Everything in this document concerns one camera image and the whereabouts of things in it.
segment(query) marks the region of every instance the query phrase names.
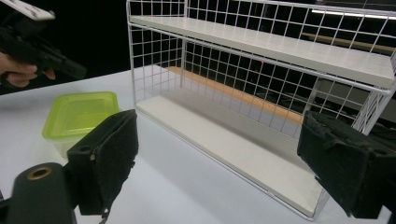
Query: white shelf board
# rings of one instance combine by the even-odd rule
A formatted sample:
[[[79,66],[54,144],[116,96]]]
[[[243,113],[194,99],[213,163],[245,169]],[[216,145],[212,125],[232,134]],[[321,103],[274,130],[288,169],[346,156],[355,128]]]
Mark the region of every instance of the white shelf board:
[[[297,156],[297,139],[185,89],[135,107],[306,216],[314,215],[322,187]]]
[[[395,80],[390,57],[375,53],[184,17],[131,16],[130,22],[383,88],[390,88]]]

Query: human hand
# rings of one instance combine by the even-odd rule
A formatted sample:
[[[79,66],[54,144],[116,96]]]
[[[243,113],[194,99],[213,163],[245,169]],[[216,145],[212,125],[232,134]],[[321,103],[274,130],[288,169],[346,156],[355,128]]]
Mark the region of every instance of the human hand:
[[[0,76],[8,72],[7,81],[11,85],[20,88],[27,86],[31,79],[37,77],[35,74],[36,71],[36,65],[17,62],[8,55],[0,52]],[[50,68],[44,73],[49,79],[55,79],[55,73],[53,69]]]

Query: translucent green box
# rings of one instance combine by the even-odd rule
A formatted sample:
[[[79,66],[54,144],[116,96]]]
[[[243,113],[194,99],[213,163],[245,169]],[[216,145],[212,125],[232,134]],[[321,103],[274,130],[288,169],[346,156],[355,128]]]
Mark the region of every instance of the translucent green box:
[[[42,135],[66,157],[70,147],[119,111],[117,95],[111,91],[61,95],[52,104]]]

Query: white table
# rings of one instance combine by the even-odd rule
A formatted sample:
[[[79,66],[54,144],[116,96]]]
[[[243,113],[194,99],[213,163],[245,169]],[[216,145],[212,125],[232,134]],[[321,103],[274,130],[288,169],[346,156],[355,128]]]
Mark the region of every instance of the white table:
[[[131,73],[0,96],[0,190],[12,192],[14,178],[43,162],[64,159],[41,135],[52,101],[65,93],[114,91],[121,110],[134,108]],[[136,166],[113,204],[107,223],[311,223],[208,158],[179,137],[138,113]],[[82,217],[78,223],[98,223]],[[315,223],[387,223],[349,218],[330,199]]]

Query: brass ring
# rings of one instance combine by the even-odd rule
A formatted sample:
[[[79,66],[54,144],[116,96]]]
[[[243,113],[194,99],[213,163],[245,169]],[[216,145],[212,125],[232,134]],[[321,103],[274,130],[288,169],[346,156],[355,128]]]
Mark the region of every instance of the brass ring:
[[[32,172],[27,175],[27,178],[30,180],[37,180],[46,177],[52,172],[52,168],[49,166],[42,166],[35,168]]]

